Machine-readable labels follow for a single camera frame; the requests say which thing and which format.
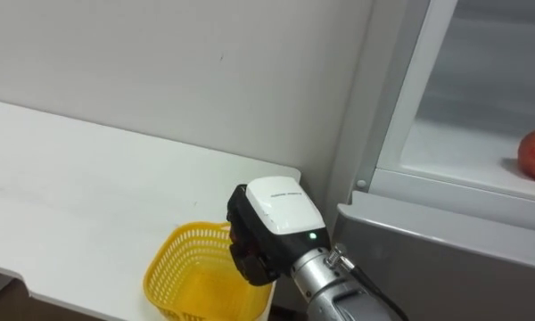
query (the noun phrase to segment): white table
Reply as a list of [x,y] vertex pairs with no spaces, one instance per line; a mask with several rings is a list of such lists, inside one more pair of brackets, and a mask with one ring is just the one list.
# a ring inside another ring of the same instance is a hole
[[94,317],[162,320],[142,282],[167,236],[190,221],[224,221],[236,185],[275,175],[300,178],[297,169],[0,103],[0,273],[38,300]]

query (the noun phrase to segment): yellow basket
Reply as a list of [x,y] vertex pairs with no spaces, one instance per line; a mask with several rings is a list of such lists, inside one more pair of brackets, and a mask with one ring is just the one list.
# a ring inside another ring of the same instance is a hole
[[168,320],[252,321],[266,308],[271,284],[249,285],[236,269],[229,223],[177,228],[144,275],[144,294]]

